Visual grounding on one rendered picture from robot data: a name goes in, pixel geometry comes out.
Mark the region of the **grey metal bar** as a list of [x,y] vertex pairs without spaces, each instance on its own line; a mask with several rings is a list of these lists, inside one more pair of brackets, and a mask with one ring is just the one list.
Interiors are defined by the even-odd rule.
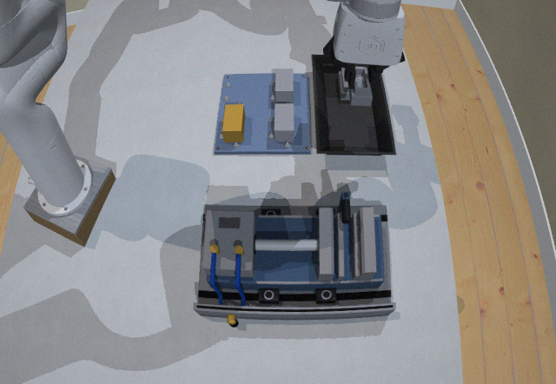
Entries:
[[353,278],[358,280],[361,276],[360,261],[360,234],[358,212],[352,215],[352,238],[353,238]]

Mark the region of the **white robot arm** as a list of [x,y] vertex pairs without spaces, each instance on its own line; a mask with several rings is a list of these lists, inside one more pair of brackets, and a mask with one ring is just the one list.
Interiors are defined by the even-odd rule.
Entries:
[[[363,16],[378,19],[396,16],[401,2],[328,1],[346,2]],[[65,0],[0,0],[0,131],[30,175],[27,182],[37,188],[42,208],[54,216],[82,207],[93,182],[51,108],[36,103],[67,49]]]

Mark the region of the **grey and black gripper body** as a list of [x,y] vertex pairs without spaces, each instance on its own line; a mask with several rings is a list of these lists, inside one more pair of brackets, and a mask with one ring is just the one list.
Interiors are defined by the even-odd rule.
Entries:
[[344,63],[396,65],[401,59],[404,34],[405,14],[401,7],[396,16],[378,19],[363,16],[340,2],[333,30],[335,59]]

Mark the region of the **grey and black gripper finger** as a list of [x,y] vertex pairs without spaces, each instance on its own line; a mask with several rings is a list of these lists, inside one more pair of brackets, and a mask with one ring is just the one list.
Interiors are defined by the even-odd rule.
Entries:
[[[403,54],[403,51],[402,51],[402,57],[401,57],[400,63],[402,63],[404,61],[405,61],[405,57],[404,57],[404,54]],[[383,70],[388,68],[388,67],[390,67],[390,66],[381,66],[381,65],[371,65],[371,64],[369,64],[367,73],[368,73],[368,77],[369,77],[371,90],[374,90],[374,85],[376,83],[378,83],[380,74],[382,74]]]
[[[323,48],[323,55],[329,57],[331,59],[335,59],[334,56],[334,36],[330,39],[330,41],[326,44]],[[336,60],[336,59],[335,59]],[[354,88],[356,71],[354,63],[343,63],[336,60],[339,64],[341,64],[345,68],[344,78],[345,82],[348,82],[349,89]]]

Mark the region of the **grey long flat bar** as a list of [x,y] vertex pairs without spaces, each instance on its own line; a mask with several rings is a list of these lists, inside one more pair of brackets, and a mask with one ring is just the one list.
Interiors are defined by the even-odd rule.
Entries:
[[336,217],[337,232],[337,280],[342,281],[344,278],[344,234],[342,214],[337,213]]

